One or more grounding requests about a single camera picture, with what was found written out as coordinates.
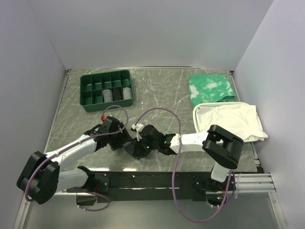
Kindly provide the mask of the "navy striped underwear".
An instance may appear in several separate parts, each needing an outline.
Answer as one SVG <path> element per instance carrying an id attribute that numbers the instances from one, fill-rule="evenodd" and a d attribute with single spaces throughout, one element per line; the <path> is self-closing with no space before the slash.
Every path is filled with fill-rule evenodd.
<path id="1" fill-rule="evenodd" d="M 134 159 L 139 160 L 142 158 L 139 142 L 137 140 L 132 141 L 128 145 L 124 146 L 124 150 Z"/>

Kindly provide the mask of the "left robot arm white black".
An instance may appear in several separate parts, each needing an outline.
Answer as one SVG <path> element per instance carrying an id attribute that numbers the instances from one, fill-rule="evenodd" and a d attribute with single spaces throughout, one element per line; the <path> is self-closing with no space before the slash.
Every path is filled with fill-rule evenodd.
<path id="1" fill-rule="evenodd" d="M 38 204 L 46 203 L 56 192 L 69 188 L 97 191 L 102 182 L 94 172 L 84 166 L 69 171 L 66 167 L 101 148 L 110 146 L 116 150 L 130 141 L 132 137 L 122 123 L 110 129 L 96 125 L 66 146 L 46 154 L 39 151 L 31 154 L 17 180 L 17 187 L 24 192 L 27 201 Z"/>

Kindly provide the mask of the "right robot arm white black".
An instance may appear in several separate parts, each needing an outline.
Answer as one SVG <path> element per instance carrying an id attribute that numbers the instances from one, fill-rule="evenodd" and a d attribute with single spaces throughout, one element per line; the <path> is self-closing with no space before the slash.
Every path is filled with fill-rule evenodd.
<path id="1" fill-rule="evenodd" d="M 206 152 L 214 161 L 209 177 L 209 186 L 220 190 L 230 170 L 237 169 L 244 141 L 226 129 L 211 125 L 207 132 L 193 134 L 162 134 L 152 125 L 136 124 L 131 130 L 136 133 L 135 158 L 146 157 L 156 150 L 164 155 L 189 152 Z"/>

